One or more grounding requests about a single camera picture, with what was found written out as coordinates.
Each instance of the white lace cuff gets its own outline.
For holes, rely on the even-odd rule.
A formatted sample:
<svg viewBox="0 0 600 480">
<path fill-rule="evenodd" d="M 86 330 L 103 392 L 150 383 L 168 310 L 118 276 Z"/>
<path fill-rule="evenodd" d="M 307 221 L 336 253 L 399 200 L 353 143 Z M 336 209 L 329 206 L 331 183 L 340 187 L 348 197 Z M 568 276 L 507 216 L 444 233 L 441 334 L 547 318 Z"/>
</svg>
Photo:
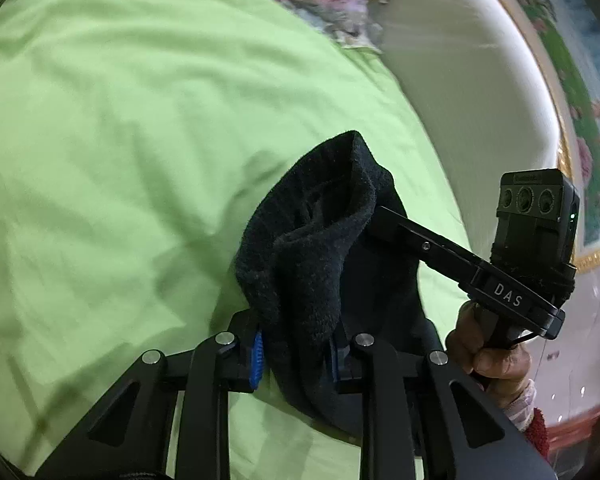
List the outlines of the white lace cuff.
<svg viewBox="0 0 600 480">
<path fill-rule="evenodd" d="M 536 384 L 528 379 L 525 389 L 520 396 L 504 408 L 504 414 L 520 431 L 526 431 L 534 419 L 536 404 Z"/>
</svg>

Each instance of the camera lens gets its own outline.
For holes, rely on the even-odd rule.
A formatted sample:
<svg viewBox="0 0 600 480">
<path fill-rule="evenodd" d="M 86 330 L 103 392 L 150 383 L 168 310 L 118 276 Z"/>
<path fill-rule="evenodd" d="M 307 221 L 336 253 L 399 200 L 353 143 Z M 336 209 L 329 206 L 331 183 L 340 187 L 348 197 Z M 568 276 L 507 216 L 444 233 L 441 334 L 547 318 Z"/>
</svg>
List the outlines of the camera lens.
<svg viewBox="0 0 600 480">
<path fill-rule="evenodd" d="M 528 187 L 523 187 L 518 192 L 518 209 L 521 213 L 526 213 L 531 209 L 534 200 L 534 194 Z"/>
<path fill-rule="evenodd" d="M 509 207 L 511 205 L 511 200 L 513 200 L 513 195 L 510 189 L 505 189 L 502 192 L 502 200 L 501 204 L 503 207 Z"/>
<path fill-rule="evenodd" d="M 540 208 L 540 212 L 545 214 L 551 211 L 554 208 L 554 194 L 545 189 L 538 197 L 538 207 Z"/>
</svg>

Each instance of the human hand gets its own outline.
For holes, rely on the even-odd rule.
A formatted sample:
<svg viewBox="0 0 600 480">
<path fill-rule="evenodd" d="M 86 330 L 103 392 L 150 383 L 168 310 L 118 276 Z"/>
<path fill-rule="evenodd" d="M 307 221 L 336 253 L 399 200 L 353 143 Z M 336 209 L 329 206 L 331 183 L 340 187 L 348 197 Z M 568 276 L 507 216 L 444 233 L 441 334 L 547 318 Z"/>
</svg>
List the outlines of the human hand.
<svg viewBox="0 0 600 480">
<path fill-rule="evenodd" d="M 446 336 L 446 351 L 467 374 L 475 370 L 492 378 L 486 392 L 499 407 L 505 408 L 528 384 L 531 355 L 524 344 L 511 350 L 483 348 L 484 336 L 475 319 L 475 306 L 475 302 L 467 301 L 460 307 L 456 328 Z"/>
</svg>

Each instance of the red sleeve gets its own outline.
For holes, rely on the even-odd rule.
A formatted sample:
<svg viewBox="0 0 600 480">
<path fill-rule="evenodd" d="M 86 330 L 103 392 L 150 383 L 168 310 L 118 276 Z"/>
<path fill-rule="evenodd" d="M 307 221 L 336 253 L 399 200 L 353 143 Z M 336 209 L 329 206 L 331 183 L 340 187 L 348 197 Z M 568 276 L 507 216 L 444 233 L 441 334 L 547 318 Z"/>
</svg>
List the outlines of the red sleeve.
<svg viewBox="0 0 600 480">
<path fill-rule="evenodd" d="M 538 453 L 547 459 L 549 458 L 549 437 L 544 424 L 544 416 L 537 408 L 534 408 L 534 418 L 531 425 L 526 428 L 525 436 L 535 446 Z"/>
</svg>

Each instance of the wall mural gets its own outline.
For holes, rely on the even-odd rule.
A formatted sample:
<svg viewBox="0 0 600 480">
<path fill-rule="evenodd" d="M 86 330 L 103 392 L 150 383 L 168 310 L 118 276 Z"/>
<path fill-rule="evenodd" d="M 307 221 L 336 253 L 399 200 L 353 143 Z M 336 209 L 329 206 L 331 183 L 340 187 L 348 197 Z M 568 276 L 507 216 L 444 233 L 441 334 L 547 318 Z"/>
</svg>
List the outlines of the wall mural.
<svg viewBox="0 0 600 480">
<path fill-rule="evenodd" d="M 600 24 L 584 0 L 517 0 L 557 72 L 576 139 L 582 173 L 576 265 L 600 263 Z"/>
</svg>

